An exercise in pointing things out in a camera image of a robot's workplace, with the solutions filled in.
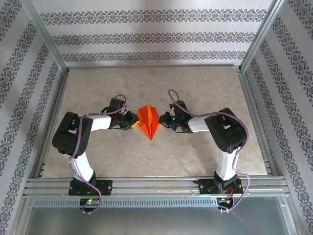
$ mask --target paper airplane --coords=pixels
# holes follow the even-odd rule
[[[139,126],[152,140],[158,126],[159,115],[155,107],[147,105],[138,109]]]

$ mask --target beige tile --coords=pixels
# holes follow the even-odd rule
[[[67,111],[101,111],[117,94],[127,97],[128,109],[137,113],[145,105],[159,115],[172,103],[175,89],[189,111],[203,114],[230,108],[250,131],[237,170],[266,174],[236,70],[231,67],[163,67],[73,70],[61,105],[57,126]],[[87,156],[98,177],[213,175],[219,149],[208,132],[177,134],[159,125],[153,141],[139,126],[132,130],[99,130],[90,135]],[[50,148],[44,177],[72,177],[68,162]]]

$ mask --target purple cable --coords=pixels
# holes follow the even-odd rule
[[[171,100],[174,102],[174,104],[176,104],[180,109],[182,109],[184,112],[186,112],[187,114],[189,114],[190,116],[192,117],[205,117],[205,116],[212,116],[212,115],[224,115],[224,116],[227,116],[227,117],[230,117],[234,120],[236,120],[237,122],[240,123],[240,125],[244,128],[245,132],[246,132],[246,141],[243,143],[242,147],[237,149],[236,153],[235,153],[235,157],[234,157],[234,161],[233,161],[233,170],[234,172],[239,175],[239,176],[245,176],[247,177],[247,180],[248,180],[248,183],[246,185],[246,188],[243,192],[243,194],[241,195],[241,197],[239,198],[239,200],[231,207],[231,208],[227,208],[227,207],[224,207],[224,206],[219,206],[223,209],[225,209],[224,211],[221,209],[221,212],[229,212],[231,211],[232,209],[234,209],[236,206],[238,206],[238,204],[241,202],[242,198],[244,197],[245,193],[247,192],[248,188],[249,188],[249,185],[250,185],[250,177],[247,175],[247,174],[243,174],[243,173],[239,173],[235,170],[235,164],[236,164],[236,161],[238,159],[238,156],[239,156],[239,153],[241,152],[241,150],[243,150],[243,148],[245,147],[246,143],[248,142],[249,140],[249,131],[246,127],[246,125],[237,117],[231,115],[231,114],[227,114],[227,113],[223,113],[223,112],[212,112],[212,113],[207,113],[207,114],[202,114],[202,115],[195,115],[195,114],[192,114],[191,112],[189,112],[188,110],[185,110],[183,107],[181,107],[177,101],[174,100],[174,98],[172,97],[171,95],[171,92],[174,92],[177,96],[177,101],[179,101],[179,95],[178,93],[173,90],[173,89],[169,89],[168,90],[168,95],[170,96]]]
[[[82,115],[82,116],[80,117],[80,120],[79,120],[79,127],[78,127],[78,138],[77,138],[76,147],[75,147],[75,150],[74,150],[73,155],[70,156],[69,159],[68,159],[69,167],[70,167],[71,170],[74,172],[74,174],[75,174],[81,181],[83,181],[85,184],[87,184],[88,186],[90,186],[90,187],[92,187],[93,189],[95,189],[95,190],[98,192],[98,194],[99,194],[99,203],[98,203],[98,206],[97,206],[95,209],[93,209],[92,211],[88,212],[88,214],[94,213],[94,212],[101,206],[102,194],[101,194],[100,190],[99,190],[96,186],[92,185],[91,183],[89,183],[88,181],[86,181],[85,179],[83,179],[82,177],[80,177],[80,176],[78,175],[78,172],[75,170],[75,168],[74,168],[73,163],[72,163],[71,160],[76,156],[77,151],[78,151],[78,148],[79,148],[80,140],[81,140],[81,137],[82,137],[83,119],[84,119],[85,117],[87,117],[87,116],[110,115],[110,114],[116,114],[116,113],[122,111],[122,110],[125,108],[125,106],[126,106],[126,101],[127,101],[127,100],[126,100],[126,97],[125,97],[123,94],[118,94],[118,95],[116,95],[114,98],[117,98],[117,97],[119,97],[119,96],[122,96],[122,97],[124,98],[124,100],[125,100],[123,106],[122,106],[120,109],[118,109],[118,110],[116,110],[116,111],[114,111],[114,112],[109,112],[109,113],[98,112],[98,113],[84,114],[84,115]],[[83,208],[82,208],[83,213],[85,214],[86,212],[85,212],[84,208],[85,208],[85,205],[83,205]]]

